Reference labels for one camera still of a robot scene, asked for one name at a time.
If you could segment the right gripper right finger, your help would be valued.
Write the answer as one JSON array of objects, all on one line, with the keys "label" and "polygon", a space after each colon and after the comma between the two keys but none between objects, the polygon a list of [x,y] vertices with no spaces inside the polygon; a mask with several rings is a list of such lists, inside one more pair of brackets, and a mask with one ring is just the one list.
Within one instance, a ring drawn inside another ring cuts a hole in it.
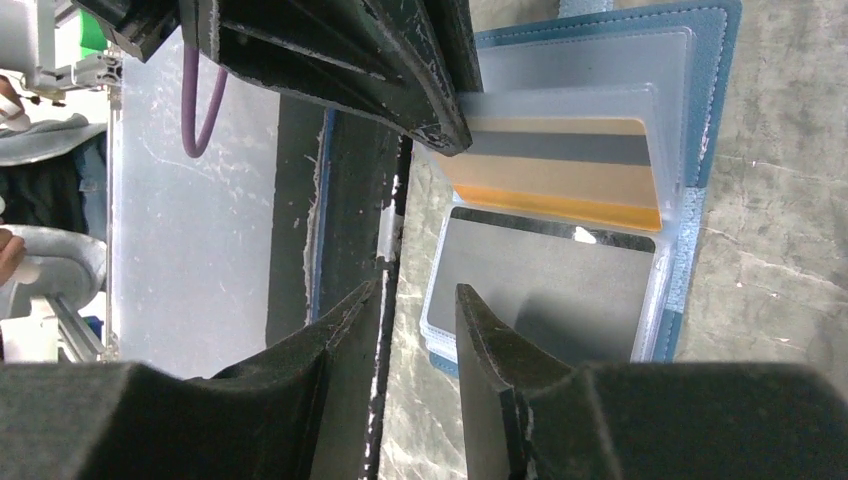
[{"label": "right gripper right finger", "polygon": [[569,366],[456,289],[472,479],[843,479],[847,402],[786,363]]}]

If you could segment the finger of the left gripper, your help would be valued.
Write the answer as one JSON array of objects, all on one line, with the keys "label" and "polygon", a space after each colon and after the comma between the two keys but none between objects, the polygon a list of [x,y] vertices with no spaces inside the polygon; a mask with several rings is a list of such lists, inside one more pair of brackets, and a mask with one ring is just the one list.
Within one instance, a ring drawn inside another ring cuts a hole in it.
[{"label": "finger of the left gripper", "polygon": [[455,0],[180,3],[185,41],[253,85],[378,121],[446,156],[483,88],[471,11]]}]

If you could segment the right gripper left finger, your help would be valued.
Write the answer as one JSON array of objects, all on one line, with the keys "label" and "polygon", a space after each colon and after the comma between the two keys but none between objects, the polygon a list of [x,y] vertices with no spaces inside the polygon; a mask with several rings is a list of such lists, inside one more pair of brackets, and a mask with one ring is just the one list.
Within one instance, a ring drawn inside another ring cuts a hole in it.
[{"label": "right gripper left finger", "polygon": [[372,479],[382,288],[215,376],[5,364],[5,479]]}]

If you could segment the dark grey credit card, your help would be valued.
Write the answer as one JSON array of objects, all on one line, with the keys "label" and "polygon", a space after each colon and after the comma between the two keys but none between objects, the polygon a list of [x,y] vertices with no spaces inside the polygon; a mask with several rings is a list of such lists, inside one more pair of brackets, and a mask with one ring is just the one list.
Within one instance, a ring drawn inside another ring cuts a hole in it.
[{"label": "dark grey credit card", "polygon": [[648,236],[455,206],[444,224],[420,331],[452,366],[455,293],[467,284],[560,361],[629,361],[649,291]]}]

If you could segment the blue card holder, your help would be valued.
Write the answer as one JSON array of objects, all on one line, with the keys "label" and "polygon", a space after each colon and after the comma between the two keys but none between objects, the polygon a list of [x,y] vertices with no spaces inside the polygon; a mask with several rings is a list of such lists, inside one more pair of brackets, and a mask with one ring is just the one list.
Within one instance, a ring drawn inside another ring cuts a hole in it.
[{"label": "blue card holder", "polygon": [[463,200],[435,152],[415,154],[453,189],[444,214],[472,209],[593,226],[652,238],[656,255],[629,361],[673,355],[691,278],[742,6],[737,1],[679,1],[561,18],[478,33],[483,89],[467,94],[468,118],[636,118],[657,150],[651,166],[660,197],[658,232],[481,206]]}]

